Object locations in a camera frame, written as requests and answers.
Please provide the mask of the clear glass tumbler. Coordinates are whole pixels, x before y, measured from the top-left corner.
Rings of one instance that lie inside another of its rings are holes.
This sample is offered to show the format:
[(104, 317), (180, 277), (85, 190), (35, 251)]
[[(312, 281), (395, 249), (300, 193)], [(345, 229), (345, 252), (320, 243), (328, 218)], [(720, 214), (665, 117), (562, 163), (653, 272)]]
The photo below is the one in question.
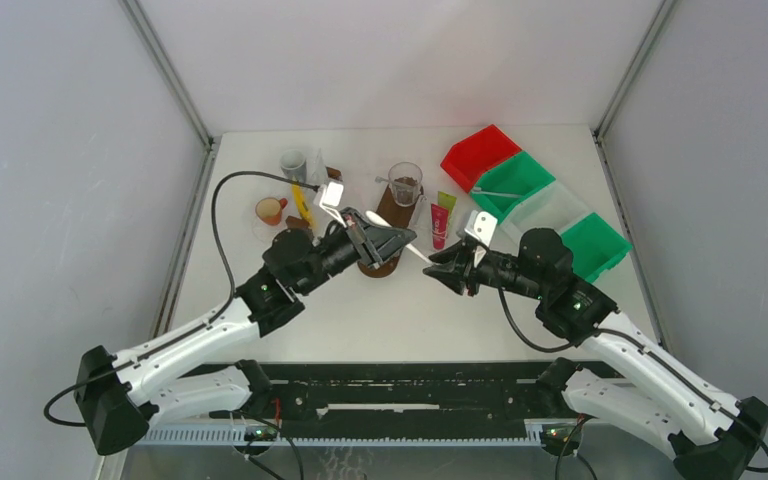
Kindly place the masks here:
[(399, 162), (388, 171), (388, 181), (395, 203), (401, 207), (414, 206), (419, 198), (423, 172), (412, 162)]

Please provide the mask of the green bin with toothpaste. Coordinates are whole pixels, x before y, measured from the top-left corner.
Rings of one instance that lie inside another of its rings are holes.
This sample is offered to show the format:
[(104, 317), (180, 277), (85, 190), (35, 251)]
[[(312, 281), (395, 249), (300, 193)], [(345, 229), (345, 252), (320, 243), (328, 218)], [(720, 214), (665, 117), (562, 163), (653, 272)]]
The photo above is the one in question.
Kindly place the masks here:
[(590, 213), (560, 236), (573, 254), (574, 273), (590, 283), (619, 265), (632, 250), (632, 244), (597, 213)]

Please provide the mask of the orange ceramic cup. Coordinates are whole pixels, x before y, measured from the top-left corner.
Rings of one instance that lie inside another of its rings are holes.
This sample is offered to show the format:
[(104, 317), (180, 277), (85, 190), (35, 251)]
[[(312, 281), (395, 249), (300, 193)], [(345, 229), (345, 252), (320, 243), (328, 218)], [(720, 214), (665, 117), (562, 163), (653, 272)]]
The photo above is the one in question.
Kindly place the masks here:
[(283, 218), (283, 211), (288, 205), (287, 198), (267, 197), (257, 202), (255, 214), (268, 226), (277, 226)]

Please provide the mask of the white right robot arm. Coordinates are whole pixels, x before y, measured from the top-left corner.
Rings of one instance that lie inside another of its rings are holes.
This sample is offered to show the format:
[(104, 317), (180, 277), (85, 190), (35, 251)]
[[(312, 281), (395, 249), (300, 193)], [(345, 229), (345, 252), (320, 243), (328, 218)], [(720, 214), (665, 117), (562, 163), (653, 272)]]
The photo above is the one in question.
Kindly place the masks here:
[(768, 406), (738, 399), (695, 374), (648, 338), (617, 303), (572, 269), (573, 254), (550, 228), (524, 233), (516, 255), (467, 236), (431, 257), (426, 276), (458, 295), (480, 287), (499, 297), (537, 300), (536, 318), (563, 344), (581, 349), (633, 384), (618, 387), (566, 358), (541, 376), (539, 406), (599, 419), (663, 453), (685, 479), (738, 479), (768, 473)]

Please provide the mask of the green toothpaste tube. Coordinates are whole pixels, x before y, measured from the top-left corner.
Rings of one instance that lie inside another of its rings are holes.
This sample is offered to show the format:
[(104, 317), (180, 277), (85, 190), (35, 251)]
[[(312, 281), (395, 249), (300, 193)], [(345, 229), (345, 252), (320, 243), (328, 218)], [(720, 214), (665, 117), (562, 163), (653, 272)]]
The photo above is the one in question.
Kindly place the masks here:
[(456, 202), (457, 197), (453, 194), (444, 191), (439, 191), (437, 194), (437, 204), (448, 212), (449, 218), (453, 217)]

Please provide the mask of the yellow toothpaste tube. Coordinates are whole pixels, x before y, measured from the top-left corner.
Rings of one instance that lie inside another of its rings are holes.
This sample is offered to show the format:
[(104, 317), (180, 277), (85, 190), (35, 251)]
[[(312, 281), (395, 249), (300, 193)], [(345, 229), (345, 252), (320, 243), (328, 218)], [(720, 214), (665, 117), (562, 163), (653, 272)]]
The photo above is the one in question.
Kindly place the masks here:
[(317, 187), (308, 185), (298, 180), (290, 180), (290, 183), (292, 185), (293, 199), (300, 217), (308, 223), (308, 226), (311, 229), (314, 229), (316, 227), (316, 221), (312, 214), (312, 210), (308, 204), (307, 197), (304, 191), (311, 190), (313, 192), (316, 192)]

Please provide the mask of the red toothpaste tube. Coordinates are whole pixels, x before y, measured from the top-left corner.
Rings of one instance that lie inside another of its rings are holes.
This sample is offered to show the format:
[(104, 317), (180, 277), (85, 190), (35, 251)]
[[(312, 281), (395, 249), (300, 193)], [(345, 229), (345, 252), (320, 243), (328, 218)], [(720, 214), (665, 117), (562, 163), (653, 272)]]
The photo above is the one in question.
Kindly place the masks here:
[(432, 203), (430, 205), (430, 214), (432, 246), (435, 250), (442, 250), (445, 248), (447, 239), (449, 210), (441, 205)]

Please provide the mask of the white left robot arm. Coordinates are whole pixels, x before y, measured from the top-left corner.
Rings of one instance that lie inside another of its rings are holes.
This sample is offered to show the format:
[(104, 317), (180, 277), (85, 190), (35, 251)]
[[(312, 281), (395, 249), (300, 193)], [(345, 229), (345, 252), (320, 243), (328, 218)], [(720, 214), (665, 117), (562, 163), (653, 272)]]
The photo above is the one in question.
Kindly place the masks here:
[(108, 352), (97, 346), (81, 358), (75, 383), (43, 407), (44, 418), (63, 425), (52, 406), (72, 395), (102, 456), (123, 451), (165, 422), (217, 410), (265, 414), (273, 394), (252, 360), (214, 373), (192, 375), (214, 352), (263, 338), (302, 313), (309, 295), (347, 268), (379, 267), (417, 237), (407, 228), (377, 225), (359, 211), (341, 210), (325, 234), (285, 229), (264, 252), (262, 267), (208, 313), (150, 341)]

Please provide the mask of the clear textured acrylic holder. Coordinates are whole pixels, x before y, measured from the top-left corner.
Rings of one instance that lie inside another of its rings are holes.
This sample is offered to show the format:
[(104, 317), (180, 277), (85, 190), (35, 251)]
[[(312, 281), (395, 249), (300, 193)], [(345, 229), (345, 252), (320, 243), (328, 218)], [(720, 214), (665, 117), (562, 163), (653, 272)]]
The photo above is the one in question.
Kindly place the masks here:
[(442, 246), (440, 248), (434, 246), (434, 241), (437, 236), (433, 230), (433, 205), (434, 203), (429, 201), (425, 195), (420, 195), (415, 204), (415, 209), (409, 224), (409, 228), (417, 234), (417, 238), (414, 241), (415, 246), (426, 254), (443, 250), (453, 244), (453, 213), (450, 212), (447, 217), (446, 228), (441, 233)]

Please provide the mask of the white toothpaste tube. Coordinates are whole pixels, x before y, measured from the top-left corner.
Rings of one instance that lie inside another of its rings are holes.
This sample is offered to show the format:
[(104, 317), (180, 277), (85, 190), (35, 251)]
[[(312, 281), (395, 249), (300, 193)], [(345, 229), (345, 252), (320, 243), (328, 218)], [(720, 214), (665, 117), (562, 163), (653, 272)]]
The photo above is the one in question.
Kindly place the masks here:
[(322, 150), (318, 149), (310, 163), (309, 181), (313, 185), (323, 185), (329, 181), (327, 167), (325, 165)]

